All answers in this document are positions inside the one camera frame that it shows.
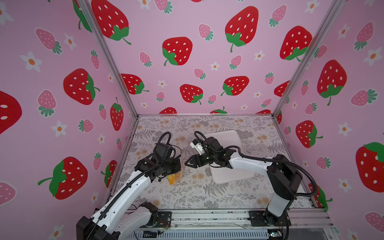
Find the clear ziploc bag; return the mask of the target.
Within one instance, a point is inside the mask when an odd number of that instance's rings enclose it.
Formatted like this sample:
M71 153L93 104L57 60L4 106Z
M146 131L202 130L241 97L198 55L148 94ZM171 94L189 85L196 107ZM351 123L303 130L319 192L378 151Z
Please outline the clear ziploc bag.
M183 177L183 171L180 171L176 174L171 174L171 175L168 175L167 176L167 180L170 184L170 186L172 185L175 185L176 183L178 183Z

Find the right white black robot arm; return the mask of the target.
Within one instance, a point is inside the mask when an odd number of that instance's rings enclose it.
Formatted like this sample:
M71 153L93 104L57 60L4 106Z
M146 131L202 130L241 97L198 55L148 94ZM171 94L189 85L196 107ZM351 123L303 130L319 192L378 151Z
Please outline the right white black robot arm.
M298 196L303 176L284 155L278 154L271 159L247 156L236 146L222 150L203 147L198 151L185 162L185 166L197 169L216 164L220 168L247 170L269 178L275 193L262 215L255 218L258 224L277 226L288 218L287 211Z

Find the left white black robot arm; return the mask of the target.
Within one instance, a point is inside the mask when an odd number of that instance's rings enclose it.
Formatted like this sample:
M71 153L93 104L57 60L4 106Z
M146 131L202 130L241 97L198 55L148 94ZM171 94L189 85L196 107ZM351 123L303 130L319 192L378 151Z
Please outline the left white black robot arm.
M126 184L92 217L82 217L76 225L77 240L124 240L140 227L158 223L158 208L144 202L131 213L128 208L157 177L181 170L180 155L160 159L155 155L140 160Z

